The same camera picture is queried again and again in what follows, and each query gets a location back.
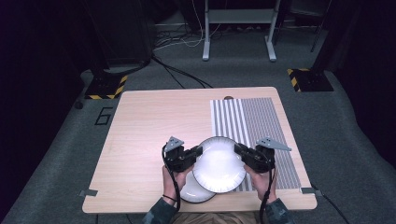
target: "wooden table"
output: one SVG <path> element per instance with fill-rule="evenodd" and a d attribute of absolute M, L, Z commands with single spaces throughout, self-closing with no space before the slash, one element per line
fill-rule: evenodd
<path fill-rule="evenodd" d="M 211 100 L 270 97 L 285 136 L 301 187 L 310 187 L 303 161 L 275 88 L 227 88 L 170 91 L 126 91 L 120 98 L 82 209 L 88 214 L 146 213 L 163 194 L 162 148 L 174 136 L 185 148 L 212 136 Z M 290 210 L 314 209 L 314 194 L 279 189 Z M 180 212 L 257 211 L 256 191 L 217 194 L 205 203 L 182 202 Z"/>

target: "wire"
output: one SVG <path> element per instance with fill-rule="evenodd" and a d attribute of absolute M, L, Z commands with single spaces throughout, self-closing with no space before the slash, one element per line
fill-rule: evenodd
<path fill-rule="evenodd" d="M 225 0 L 224 9 L 227 9 L 227 5 L 228 5 L 228 0 Z M 212 35 L 215 34 L 215 32 L 219 29 L 220 26 L 221 26 L 221 23 L 219 23 L 218 27 L 216 27 L 215 31 L 210 35 L 210 37 L 212 37 Z"/>
<path fill-rule="evenodd" d="M 210 88 L 213 88 L 210 84 L 208 84 L 207 82 L 201 80 L 200 78 L 195 77 L 195 76 L 193 76 L 193 75 L 190 75 L 190 74 L 188 74 L 188 73 L 186 73 L 186 72 L 183 72 L 183 71 L 181 71 L 181 70 L 176 69 L 175 67 L 169 66 L 169 65 L 167 65 L 167 64 L 165 64 L 165 63 L 163 63 L 163 62 L 161 62 L 161 60 L 160 60 L 157 56 L 155 56 L 155 55 L 152 55 L 151 59 L 154 60 L 156 63 L 159 63 L 160 65 L 162 65 L 162 66 L 166 69 L 166 71 L 167 71 L 168 73 L 170 73 L 170 71 L 168 70 L 168 69 L 170 69 L 170 70 L 172 70 L 172 71 L 174 71 L 174 72 L 180 73 L 180 74 L 183 75 L 183 76 L 190 77 L 190 78 L 194 79 L 194 80 L 197 81 L 199 84 L 201 84 L 201 86 L 202 86 L 204 89 L 206 88 L 206 86 L 208 86 L 208 87 L 210 87 Z"/>
<path fill-rule="evenodd" d="M 311 183 L 311 186 L 312 186 L 312 188 L 314 188 L 315 190 L 318 190 L 318 188 L 317 188 L 315 185 L 313 185 L 312 183 Z M 335 203 L 333 203 L 332 200 L 330 200 L 330 198 L 327 197 L 327 195 L 325 195 L 322 191 L 320 191 L 320 192 L 321 192 L 323 198 L 325 198 L 325 199 L 332 205 L 332 207 L 335 208 L 335 210 L 338 212 L 338 214 L 340 214 L 340 216 L 344 219 L 344 221 L 345 221 L 346 223 L 349 224 L 349 221 L 348 221 L 347 218 L 344 216 L 344 214 L 341 212 L 341 210 L 337 207 L 337 205 L 335 205 Z"/>
<path fill-rule="evenodd" d="M 113 77 L 126 76 L 126 75 L 132 74 L 134 72 L 137 72 L 137 71 L 143 69 L 148 64 L 149 64 L 149 61 L 144 61 L 144 62 L 140 63 L 136 68 L 128 69 L 128 70 L 125 70 L 125 71 L 122 71 L 122 72 L 117 72 L 117 73 L 110 73 L 110 72 L 107 72 L 107 71 L 104 71 L 104 73 L 107 74 L 107 75 L 113 76 Z"/>
<path fill-rule="evenodd" d="M 181 39 L 181 40 L 182 40 L 182 41 L 184 42 L 184 44 L 186 44 L 188 47 L 194 48 L 194 47 L 197 47 L 197 46 L 201 43 L 201 41 L 203 40 L 203 37 L 204 37 L 204 30 L 202 29 L 202 24 L 201 24 L 201 22 L 200 22 L 200 20 L 199 20 L 199 18 L 198 18 L 198 14 L 197 14 L 197 11 L 196 11 L 196 9 L 195 9 L 194 0 L 191 0 L 191 2 L 192 2 L 192 7 L 194 8 L 195 17 L 197 18 L 198 23 L 199 23 L 199 28 L 201 29 L 201 37 L 199 38 L 198 43 L 196 43 L 195 45 L 188 45 L 188 42 L 184 41 L 184 39 Z"/>
<path fill-rule="evenodd" d="M 183 35 L 171 36 L 171 33 L 179 32 L 179 29 L 181 27 L 183 27 L 183 26 L 184 26 L 184 29 L 185 29 L 185 33 Z M 180 40 L 180 39 L 185 38 L 185 37 L 186 38 L 190 38 L 192 34 L 187 31 L 186 27 L 187 27 L 187 24 L 184 23 L 184 24 L 180 25 L 174 31 L 160 31 L 160 32 L 158 32 L 157 33 L 157 39 L 158 40 L 156 41 L 155 47 L 156 48 L 163 47 L 163 46 L 166 46 L 166 45 L 172 43 L 172 41 L 174 41 L 174 40 Z"/>
<path fill-rule="evenodd" d="M 267 162 L 268 162 L 268 168 L 269 168 L 268 172 L 269 172 L 269 175 L 270 175 L 270 179 L 269 179 L 269 183 L 268 183 L 268 190 L 265 192 L 264 198 L 262 199 L 262 204 L 260 205 L 259 214 L 260 214 L 260 223 L 261 224 L 264 224 L 264 220 L 263 220 L 264 207 L 265 207 L 265 205 L 267 205 L 268 197 L 269 197 L 269 195 L 271 193 L 271 186 L 272 186 L 272 184 L 274 182 L 274 178 L 275 178 L 275 175 L 276 175 L 276 167 L 274 167 L 274 175 L 272 175 L 271 162 L 269 162 L 268 159 L 267 159 Z"/>
<path fill-rule="evenodd" d="M 134 224 L 132 220 L 129 218 L 128 214 L 125 214 L 126 218 L 128 219 L 129 223 Z"/>
<path fill-rule="evenodd" d="M 162 46 L 162 47 L 156 48 L 155 50 L 158 50 L 158 49 L 164 49 L 164 48 L 171 47 L 171 46 L 174 46 L 174 45 L 179 45 L 179 44 L 186 44 L 186 43 L 200 42 L 200 41 L 202 41 L 202 40 L 203 40 L 203 39 L 199 39 L 199 40 L 192 40 L 192 41 L 185 41 L 185 42 L 179 42 L 179 43 L 173 43 L 173 44 L 168 44 L 168 45 L 165 45 L 165 46 Z"/>
<path fill-rule="evenodd" d="M 178 183 L 175 180 L 173 172 L 171 171 L 171 169 L 169 169 L 168 165 L 166 164 L 164 153 L 165 153 L 165 147 L 163 147 L 163 163 L 165 164 L 166 170 L 168 171 L 169 175 L 171 176 L 171 178 L 172 178 L 172 180 L 174 182 L 176 198 L 177 198 L 176 212 L 178 212 L 178 210 L 180 210 L 180 190 L 178 189 Z"/>

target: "gray carpet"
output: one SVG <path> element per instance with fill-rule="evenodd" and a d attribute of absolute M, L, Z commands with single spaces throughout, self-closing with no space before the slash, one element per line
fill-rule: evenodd
<path fill-rule="evenodd" d="M 396 171 L 376 152 L 361 132 L 347 95 L 331 72 L 331 92 L 295 92 L 288 68 L 310 67 L 314 35 L 282 31 L 276 45 L 277 62 L 270 63 L 263 33 L 224 35 L 213 40 L 210 61 L 202 61 L 203 42 L 155 50 L 163 62 L 188 72 L 214 88 L 271 86 L 277 88 L 300 149 L 308 176 L 345 214 L 350 223 L 396 222 Z M 190 78 L 175 74 L 188 89 L 201 88 Z M 92 74 L 81 75 L 88 86 Z M 128 76 L 125 91 L 180 89 L 155 62 Z M 95 216 L 81 210 L 82 189 L 90 185 L 109 125 L 94 125 L 103 107 L 114 115 L 119 99 L 82 100 L 71 108 L 62 129 L 39 164 L 19 199 L 4 219 L 14 223 L 94 223 Z M 343 223 L 323 197 L 312 211 L 293 211 L 297 223 Z M 139 223 L 144 214 L 130 214 Z M 126 215 L 100 215 L 99 223 L 129 223 Z"/>

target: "table leg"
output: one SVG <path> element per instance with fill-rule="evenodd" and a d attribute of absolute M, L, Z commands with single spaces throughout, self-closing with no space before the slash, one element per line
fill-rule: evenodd
<path fill-rule="evenodd" d="M 274 50 L 274 45 L 273 45 L 272 39 L 274 36 L 277 12 L 279 11 L 279 4 L 280 4 L 280 0 L 277 0 L 276 6 L 275 6 L 274 12 L 273 12 L 272 20 L 271 20 L 270 33 L 269 33 L 269 35 L 267 35 L 265 37 L 265 44 L 267 46 L 268 56 L 270 58 L 270 62 L 272 62 L 272 63 L 276 62 L 276 55 L 275 55 L 275 50 Z"/>
<path fill-rule="evenodd" d="M 203 61 L 209 60 L 210 51 L 210 35 L 209 35 L 209 6 L 208 0 L 205 0 L 205 44 L 204 44 L 204 55 L 202 57 Z"/>

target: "white plate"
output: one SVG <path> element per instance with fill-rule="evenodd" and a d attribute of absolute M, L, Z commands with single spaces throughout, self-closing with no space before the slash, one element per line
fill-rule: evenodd
<path fill-rule="evenodd" d="M 211 137 L 201 143 L 203 154 L 192 169 L 197 182 L 207 190 L 224 193 L 238 187 L 245 178 L 244 163 L 233 151 L 235 141 Z"/>
<path fill-rule="evenodd" d="M 186 185 L 180 192 L 180 197 L 190 203 L 203 203 L 215 196 L 216 193 L 204 189 L 198 184 L 192 171 L 190 171 L 186 176 Z"/>

